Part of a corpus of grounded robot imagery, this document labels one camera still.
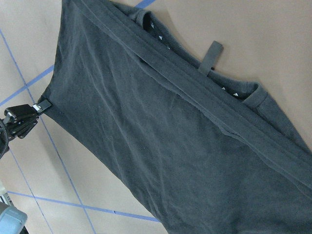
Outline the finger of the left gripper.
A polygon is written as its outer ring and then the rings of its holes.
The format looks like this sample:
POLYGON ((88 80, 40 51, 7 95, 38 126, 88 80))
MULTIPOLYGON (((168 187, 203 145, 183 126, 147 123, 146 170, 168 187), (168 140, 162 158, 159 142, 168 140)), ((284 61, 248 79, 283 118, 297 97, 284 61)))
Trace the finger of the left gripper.
POLYGON ((50 107, 52 107, 52 103, 47 99, 44 99, 41 102, 36 103, 32 106, 32 108, 37 112, 38 115, 42 115, 50 107))

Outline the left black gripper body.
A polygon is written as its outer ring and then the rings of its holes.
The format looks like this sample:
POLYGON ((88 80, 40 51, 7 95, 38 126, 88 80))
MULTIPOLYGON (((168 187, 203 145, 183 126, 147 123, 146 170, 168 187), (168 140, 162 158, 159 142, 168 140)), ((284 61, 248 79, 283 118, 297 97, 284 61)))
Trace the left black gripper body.
POLYGON ((9 142, 23 139, 38 123, 39 114, 28 104, 6 108, 5 118, 0 120, 0 155, 9 151, 9 142))

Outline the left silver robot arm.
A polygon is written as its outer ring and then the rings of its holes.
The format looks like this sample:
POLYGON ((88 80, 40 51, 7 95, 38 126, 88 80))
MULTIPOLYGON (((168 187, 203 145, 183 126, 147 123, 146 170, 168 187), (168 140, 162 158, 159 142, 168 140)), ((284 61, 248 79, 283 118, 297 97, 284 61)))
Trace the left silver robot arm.
MULTIPOLYGON (((52 106, 44 99, 34 105, 23 104, 8 107, 0 120, 0 156, 9 151, 9 142, 23 139, 37 125, 39 116, 52 106)), ((27 214, 12 203, 7 191, 0 188, 0 232, 2 234, 26 234, 27 214)))

